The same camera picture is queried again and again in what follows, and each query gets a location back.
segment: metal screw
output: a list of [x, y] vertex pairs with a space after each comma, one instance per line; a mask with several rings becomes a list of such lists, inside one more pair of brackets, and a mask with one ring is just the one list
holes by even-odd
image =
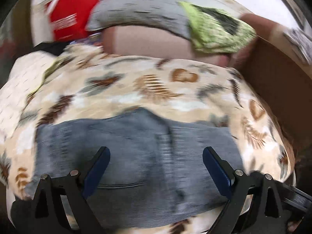
[[238, 176], [243, 176], [244, 172], [240, 169], [235, 170], [235, 174]]
[[271, 180], [271, 179], [272, 179], [272, 176], [271, 176], [270, 174], [266, 174], [265, 177], [266, 177], [266, 179], [268, 179], [268, 180]]
[[40, 178], [41, 178], [42, 180], [46, 180], [48, 176], [49, 176], [48, 174], [44, 173], [44, 174], [42, 174], [42, 175], [40, 176]]
[[78, 173], [79, 173], [78, 170], [72, 170], [72, 171], [70, 172], [71, 176], [77, 176]]

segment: red packaging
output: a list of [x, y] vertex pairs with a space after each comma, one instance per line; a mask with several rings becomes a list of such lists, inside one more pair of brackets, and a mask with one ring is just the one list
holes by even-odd
[[58, 0], [49, 13], [54, 40], [70, 41], [85, 38], [85, 25], [99, 0]]

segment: pocket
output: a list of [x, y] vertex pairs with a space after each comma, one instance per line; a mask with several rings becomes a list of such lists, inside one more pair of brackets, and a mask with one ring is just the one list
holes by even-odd
[[154, 136], [144, 131], [136, 131], [133, 136], [133, 131], [122, 130], [109, 126], [88, 130], [88, 150], [101, 146], [110, 149], [110, 163], [98, 185], [101, 189], [141, 186], [150, 176], [157, 147]]
[[211, 137], [216, 136], [210, 130], [209, 126], [194, 123], [173, 126], [174, 165], [180, 203], [212, 208], [226, 201], [202, 160], [204, 148], [212, 146]]

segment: leaf pattern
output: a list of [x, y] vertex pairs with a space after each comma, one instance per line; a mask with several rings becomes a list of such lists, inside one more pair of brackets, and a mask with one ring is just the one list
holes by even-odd
[[[97, 66], [99, 63], [95, 63], [92, 61], [92, 59], [97, 56], [98, 54], [95, 55], [90, 55], [88, 56], [84, 61], [82, 61], [82, 63], [78, 66], [78, 69], [82, 69], [82, 68], [89, 68], [89, 67], [94, 67]], [[119, 54], [101, 54], [101, 56], [98, 58], [98, 60], [102, 60], [102, 59], [108, 59], [108, 58], [116, 58], [116, 57], [120, 57], [121, 55]]]
[[234, 79], [230, 79], [229, 82], [232, 85], [232, 91], [233, 91], [236, 102], [239, 104], [241, 108], [243, 108], [239, 100], [239, 87], [238, 87], [237, 82]]
[[239, 82], [243, 80], [243, 76], [235, 68], [229, 68], [228, 71]]
[[249, 110], [255, 121], [261, 119], [266, 113], [266, 111], [253, 99], [249, 101]]
[[4, 151], [0, 158], [0, 181], [7, 186], [7, 178], [11, 167], [11, 159], [7, 157], [7, 152]]
[[156, 75], [141, 76], [134, 81], [134, 84], [136, 90], [154, 102], [183, 95], [167, 89]]
[[43, 115], [43, 117], [38, 121], [37, 127], [42, 124], [51, 124], [53, 123], [57, 117], [64, 112], [64, 110], [69, 106], [70, 102], [74, 95], [61, 96], [59, 101], [50, 107], [47, 113]]
[[210, 74], [216, 75], [216, 72], [210, 66], [208, 66], [207, 64], [190, 65], [190, 67], [198, 68], [200, 73], [208, 72]]
[[25, 106], [28, 106], [28, 104], [34, 99], [34, 97], [35, 97], [35, 94], [29, 94], [27, 96], [26, 105]]
[[280, 178], [284, 178], [287, 175], [288, 170], [288, 157], [283, 145], [280, 145], [280, 155], [278, 157], [278, 164], [280, 166]]
[[210, 122], [217, 128], [228, 127], [229, 126], [229, 116], [224, 115], [222, 117], [217, 117], [214, 114], [210, 115]]
[[208, 97], [209, 94], [217, 93], [218, 91], [223, 91], [227, 89], [219, 84], [208, 84], [206, 86], [202, 86], [197, 90], [197, 97], [200, 101], [203, 101], [203, 98]]
[[165, 64], [165, 63], [167, 63], [167, 62], [170, 62], [171, 61], [171, 59], [161, 59], [161, 60], [159, 60], [156, 64], [155, 64], [155, 67], [156, 67], [156, 69], [158, 69], [158, 70], [162, 70], [163, 68], [163, 65]]
[[18, 126], [22, 126], [29, 121], [37, 119], [37, 116], [38, 116], [37, 111], [25, 112], [21, 114], [20, 120], [18, 121]]
[[188, 219], [171, 224], [170, 234], [181, 234], [183, 231], [185, 231], [185, 225], [187, 224], [190, 224], [190, 220]]
[[61, 60], [56, 59], [56, 61], [52, 64], [51, 67], [49, 67], [45, 72], [44, 72], [44, 79], [47, 79], [54, 71], [57, 69], [64, 67], [66, 64], [70, 63], [74, 57], [66, 56], [63, 57]]
[[171, 73], [172, 82], [194, 83], [197, 82], [198, 79], [199, 77], [196, 73], [190, 73], [189, 71], [183, 68], [176, 68]]
[[264, 138], [267, 136], [267, 133], [266, 132], [260, 133], [257, 130], [255, 130], [250, 125], [250, 123], [246, 117], [243, 117], [241, 119], [241, 125], [243, 128], [245, 138], [247, 139], [248, 143], [254, 149], [262, 149], [264, 147], [264, 144], [265, 144]]
[[18, 168], [18, 174], [15, 177], [15, 182], [21, 194], [24, 194], [24, 189], [26, 185], [29, 183], [28, 178], [29, 176], [27, 174], [27, 168], [25, 167]]
[[87, 86], [80, 90], [80, 92], [88, 92], [88, 96], [99, 94], [123, 77], [124, 74], [114, 74], [113, 72], [109, 72], [104, 76], [88, 78], [86, 80]]
[[111, 66], [119, 63], [119, 62], [123, 62], [123, 61], [138, 61], [138, 60], [150, 60], [151, 58], [149, 57], [128, 57], [128, 58], [122, 58], [119, 59], [117, 61], [113, 61], [110, 63], [105, 64], [105, 68], [110, 68]]
[[273, 121], [269, 118], [269, 131], [270, 131], [270, 135], [271, 135], [273, 141], [276, 142], [276, 140], [274, 138], [274, 134], [273, 134], [273, 129], [274, 129]]

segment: patterned blanket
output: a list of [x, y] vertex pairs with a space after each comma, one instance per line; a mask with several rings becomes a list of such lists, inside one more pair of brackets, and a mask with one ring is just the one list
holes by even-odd
[[[43, 77], [39, 88], [23, 91], [24, 104], [14, 109], [19, 119], [13, 125], [1, 123], [0, 178], [22, 199], [29, 196], [25, 188], [32, 180], [38, 125], [109, 118], [137, 107], [166, 119], [229, 127], [246, 173], [259, 170], [282, 182], [291, 173], [288, 153], [276, 126], [233, 68], [182, 59], [118, 57], [104, 54], [97, 47], [73, 44], [56, 58], [48, 73], [38, 73]], [[16, 88], [4, 89], [0, 97], [9, 90], [20, 94]], [[221, 210], [216, 208], [163, 227], [114, 232], [199, 233], [211, 227]]]

